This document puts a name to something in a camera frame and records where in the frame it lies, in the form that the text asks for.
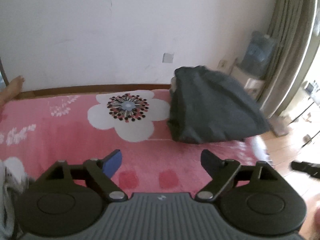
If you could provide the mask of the black garment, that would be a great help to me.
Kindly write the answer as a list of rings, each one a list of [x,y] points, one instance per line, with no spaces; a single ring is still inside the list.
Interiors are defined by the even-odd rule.
[[[257,102],[233,77],[205,66],[175,70],[168,126],[174,141],[243,140],[269,131]]]

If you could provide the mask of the grey white clothes pile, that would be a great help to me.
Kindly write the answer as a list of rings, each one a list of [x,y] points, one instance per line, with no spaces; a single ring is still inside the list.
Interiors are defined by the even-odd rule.
[[[20,159],[9,157],[1,161],[1,239],[15,239],[21,235],[15,203],[29,184],[30,177]]]

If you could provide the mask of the pink floral blanket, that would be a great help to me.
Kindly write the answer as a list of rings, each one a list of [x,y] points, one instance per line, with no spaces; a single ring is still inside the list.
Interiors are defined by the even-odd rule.
[[[38,178],[58,160],[81,164],[114,150],[122,163],[113,181],[134,192],[196,193],[210,181],[200,163],[210,150],[221,159],[243,165],[269,161],[259,136],[243,141],[184,144],[172,140],[167,125],[168,90],[137,90],[141,110],[137,120],[120,120],[109,107],[114,94],[68,95],[17,100],[1,110],[1,159],[16,157],[25,172]]]

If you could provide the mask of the white water dispenser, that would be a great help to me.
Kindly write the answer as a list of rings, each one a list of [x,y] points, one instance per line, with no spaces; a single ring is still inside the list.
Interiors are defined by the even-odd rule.
[[[244,88],[244,90],[254,99],[259,98],[263,89],[264,80],[256,79],[251,74],[247,74],[240,68],[240,63],[236,58],[231,66],[230,76],[235,78]]]

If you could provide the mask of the grey curtain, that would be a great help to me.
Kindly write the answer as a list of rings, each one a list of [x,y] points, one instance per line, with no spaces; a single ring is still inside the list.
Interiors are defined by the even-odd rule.
[[[277,0],[267,34],[276,42],[260,94],[260,109],[270,118],[291,90],[310,44],[317,0]]]

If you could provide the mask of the wooden bed frame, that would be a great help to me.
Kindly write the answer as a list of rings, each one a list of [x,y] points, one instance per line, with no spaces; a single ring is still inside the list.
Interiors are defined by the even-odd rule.
[[[123,85],[90,85],[90,86],[73,86],[48,88],[40,90],[31,90],[22,92],[17,96],[18,100],[45,98],[50,96],[71,95],[71,94],[101,94],[124,92],[131,90],[154,90],[154,89],[169,89],[168,84],[123,84]]]

